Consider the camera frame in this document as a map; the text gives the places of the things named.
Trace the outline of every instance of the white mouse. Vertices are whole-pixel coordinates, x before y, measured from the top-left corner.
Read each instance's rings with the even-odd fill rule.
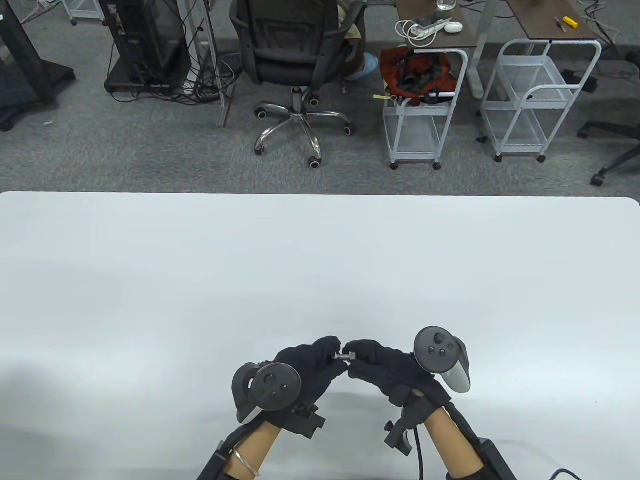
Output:
[[[460,22],[449,22],[444,26],[444,31],[447,33],[460,33],[463,29],[463,25]]]

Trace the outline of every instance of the computer case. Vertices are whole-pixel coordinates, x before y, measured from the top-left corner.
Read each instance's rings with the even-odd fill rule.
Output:
[[[0,131],[15,117],[56,100],[56,87],[76,78],[71,68],[42,60],[8,0],[0,0]]]
[[[104,87],[168,95],[191,65],[176,0],[99,0],[120,58]]]

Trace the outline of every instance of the chrome chair leg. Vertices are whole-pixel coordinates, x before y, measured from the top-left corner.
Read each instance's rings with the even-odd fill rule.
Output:
[[[307,134],[307,138],[309,140],[309,143],[311,144],[311,148],[314,151],[314,157],[318,161],[317,166],[320,166],[320,162],[322,162],[322,148],[320,147],[320,140],[318,140],[316,132],[314,132],[314,130],[311,128],[311,125],[309,125],[309,122],[307,121],[306,117],[304,116],[300,117],[300,125],[302,125],[302,128],[305,130],[305,133]]]
[[[283,126],[287,125],[291,120],[293,120],[293,118],[288,116],[287,118],[282,119],[276,125],[272,125],[271,127],[269,127],[266,130],[264,130],[262,133],[260,133],[258,135],[258,138],[255,140],[255,146],[254,146],[255,151],[256,152],[260,151],[261,153],[264,153],[264,145],[263,145],[263,143],[266,140],[266,138],[269,135],[271,135],[272,133],[274,133],[276,130],[279,130]]]
[[[346,124],[351,123],[349,117],[339,111],[310,111],[307,112],[307,116],[316,118],[339,118]]]
[[[258,118],[265,118],[267,113],[289,116],[289,109],[287,107],[271,102],[258,103],[255,107],[253,107],[253,112]]]

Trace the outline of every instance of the glass of water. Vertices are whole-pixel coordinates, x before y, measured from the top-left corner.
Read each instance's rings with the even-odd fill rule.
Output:
[[[438,10],[452,10],[456,6],[456,0],[438,0]]]

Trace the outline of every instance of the screwdriver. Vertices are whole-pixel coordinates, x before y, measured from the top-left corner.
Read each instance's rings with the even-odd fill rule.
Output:
[[[562,25],[560,19],[558,19],[558,17],[554,17],[554,20],[556,21],[556,25],[558,25],[558,28],[561,28],[562,31],[566,33],[566,28],[564,28],[564,25]]]

